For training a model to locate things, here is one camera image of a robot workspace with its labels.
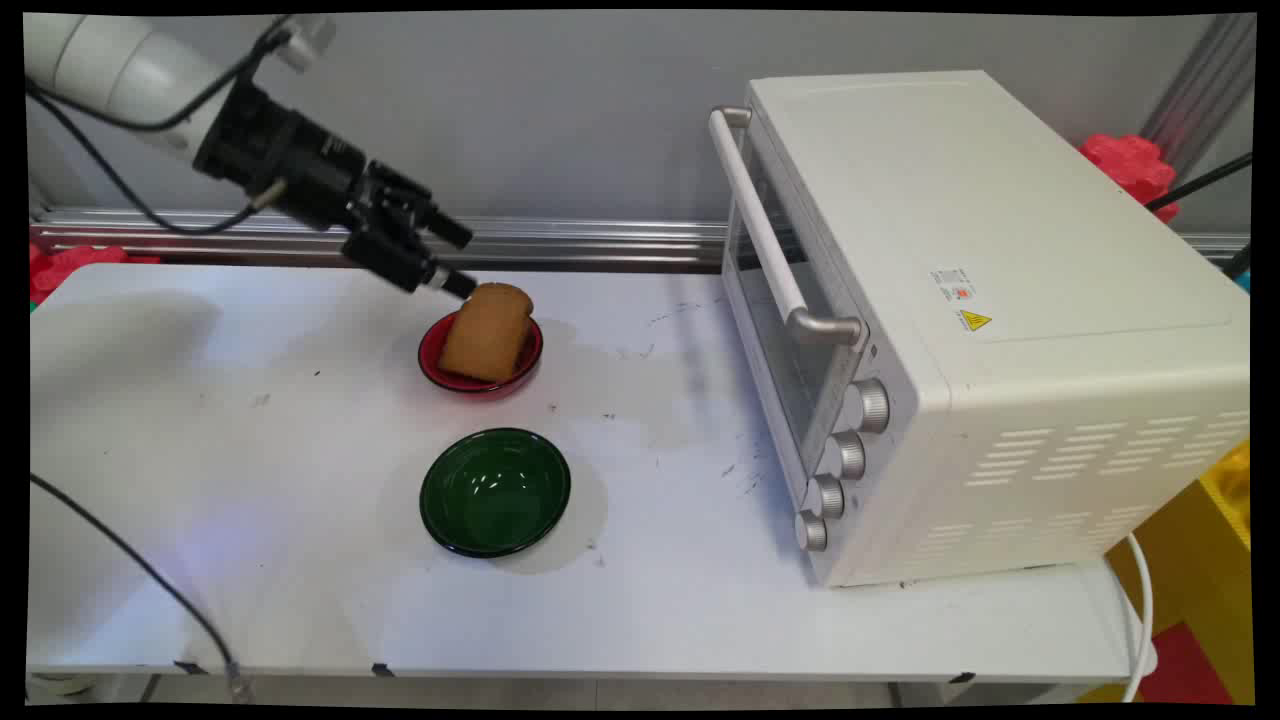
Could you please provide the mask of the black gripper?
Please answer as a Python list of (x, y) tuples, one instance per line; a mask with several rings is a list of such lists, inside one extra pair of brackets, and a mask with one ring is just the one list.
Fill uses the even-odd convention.
[(274, 208), (314, 231), (349, 232), (343, 256), (406, 293), (421, 287), (467, 300), (477, 281), (433, 255), (420, 234), (466, 249), (474, 232), (439, 209), (433, 193), (384, 163), (372, 164), (372, 205), (364, 190), (369, 156), (340, 136), (284, 108), (251, 79), (230, 86), (193, 160), (196, 170), (262, 197), (282, 182)]

